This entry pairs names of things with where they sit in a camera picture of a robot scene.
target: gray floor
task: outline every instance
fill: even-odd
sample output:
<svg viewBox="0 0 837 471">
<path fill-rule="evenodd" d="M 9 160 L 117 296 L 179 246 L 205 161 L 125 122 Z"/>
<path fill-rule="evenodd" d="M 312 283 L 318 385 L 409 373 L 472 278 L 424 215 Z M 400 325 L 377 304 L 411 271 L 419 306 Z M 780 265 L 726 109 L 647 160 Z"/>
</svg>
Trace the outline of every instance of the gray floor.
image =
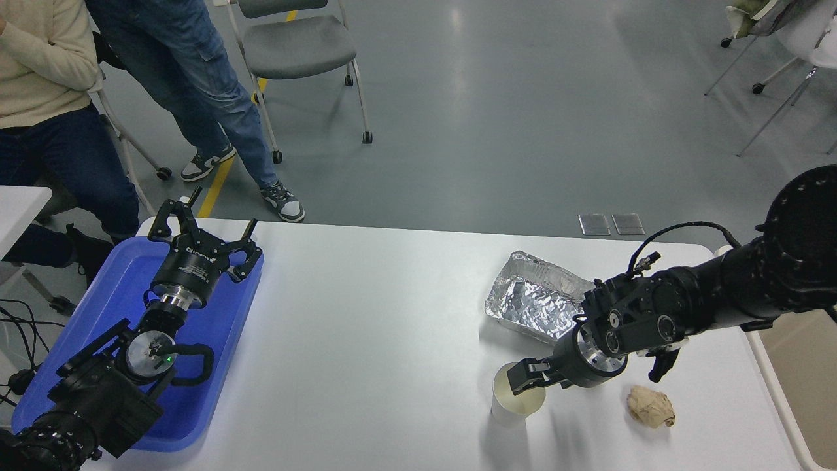
<svg viewBox="0 0 837 471">
<path fill-rule="evenodd" d="M 356 92 L 341 70 L 272 81 L 265 93 L 285 155 L 280 176 L 305 204 L 307 224 L 581 237 L 579 213 L 637 213 L 649 233 L 709 220 L 749 241 L 793 176 L 834 161 L 824 152 L 837 139 L 837 84 L 822 71 L 795 109 L 735 157 L 806 70 L 751 94 L 790 58 L 775 38 L 759 39 L 703 96 L 745 44 L 719 46 L 724 5 L 347 0 L 374 143 L 361 143 Z M 249 88 L 226 12 L 210 10 Z M 193 149 L 173 119 L 125 72 L 105 72 L 119 118 L 179 173 Z M 155 204 L 197 186 L 138 167 Z M 240 163 L 212 217 L 275 220 Z M 66 220 L 97 234 L 86 214 L 57 222 Z M 662 240 L 723 244 L 705 228 Z M 36 272 L 68 297 L 84 291 L 72 269 Z"/>
</svg>

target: blue jeans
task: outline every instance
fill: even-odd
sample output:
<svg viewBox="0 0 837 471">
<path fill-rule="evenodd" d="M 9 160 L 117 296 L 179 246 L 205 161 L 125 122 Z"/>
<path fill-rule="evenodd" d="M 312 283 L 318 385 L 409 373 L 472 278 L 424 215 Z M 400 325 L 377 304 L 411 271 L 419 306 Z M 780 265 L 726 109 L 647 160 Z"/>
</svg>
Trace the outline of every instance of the blue jeans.
<svg viewBox="0 0 837 471">
<path fill-rule="evenodd" d="M 131 75 L 174 115 L 201 155 L 220 153 L 231 142 L 260 188 L 276 183 L 259 112 L 239 83 L 203 0 L 86 2 Z"/>
<path fill-rule="evenodd" d="M 135 235 L 136 190 L 93 104 L 35 126 L 0 129 L 0 184 L 32 186 L 47 168 L 107 234 Z M 71 253 L 67 235 L 30 225 L 3 260 L 63 267 Z"/>
</svg>

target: beige sweater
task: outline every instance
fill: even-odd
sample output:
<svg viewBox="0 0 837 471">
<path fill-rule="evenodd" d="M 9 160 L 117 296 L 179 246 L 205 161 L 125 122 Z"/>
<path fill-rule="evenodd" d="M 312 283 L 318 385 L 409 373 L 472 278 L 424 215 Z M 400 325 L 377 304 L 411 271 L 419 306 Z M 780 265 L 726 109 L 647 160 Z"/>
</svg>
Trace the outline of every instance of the beige sweater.
<svg viewBox="0 0 837 471">
<path fill-rule="evenodd" d="M 84 0 L 0 0 L 0 129 L 33 126 L 90 104 L 93 35 Z"/>
</svg>

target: black and white sneaker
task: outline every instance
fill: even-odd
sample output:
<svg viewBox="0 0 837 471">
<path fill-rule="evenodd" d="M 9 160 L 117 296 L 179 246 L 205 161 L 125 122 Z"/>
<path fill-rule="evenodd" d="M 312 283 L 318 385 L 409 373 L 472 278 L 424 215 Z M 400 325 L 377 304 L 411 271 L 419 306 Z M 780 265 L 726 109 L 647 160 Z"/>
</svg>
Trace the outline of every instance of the black and white sneaker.
<svg viewBox="0 0 837 471">
<path fill-rule="evenodd" d="M 233 144 L 228 144 L 227 147 L 215 155 L 204 157 L 200 153 L 196 153 L 195 157 L 186 164 L 183 171 L 180 173 L 180 178 L 184 182 L 193 182 L 202 179 L 212 172 L 212 169 L 217 167 L 219 163 L 224 160 L 229 160 L 235 155 L 235 148 Z"/>
<path fill-rule="evenodd" d="M 300 222 L 306 217 L 302 203 L 282 185 L 282 182 L 276 182 L 273 186 L 262 189 L 261 194 L 283 221 Z"/>
</svg>

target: metal plate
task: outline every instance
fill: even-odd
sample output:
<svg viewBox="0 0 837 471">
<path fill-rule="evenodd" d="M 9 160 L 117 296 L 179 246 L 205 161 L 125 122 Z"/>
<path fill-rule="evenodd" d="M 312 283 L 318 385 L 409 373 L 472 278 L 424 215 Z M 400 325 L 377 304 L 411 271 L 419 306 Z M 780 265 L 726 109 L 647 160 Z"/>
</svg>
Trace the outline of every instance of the metal plate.
<svg viewBox="0 0 837 471">
<path fill-rule="evenodd" d="M 581 232 L 586 236 L 610 236 L 608 218 L 601 214 L 578 215 Z"/>
<path fill-rule="evenodd" d="M 622 236 L 641 236 L 645 234 L 645 229 L 642 227 L 642 221 L 639 220 L 639 215 L 630 213 L 627 215 L 612 215 L 614 218 L 614 225 L 616 232 Z"/>
</svg>

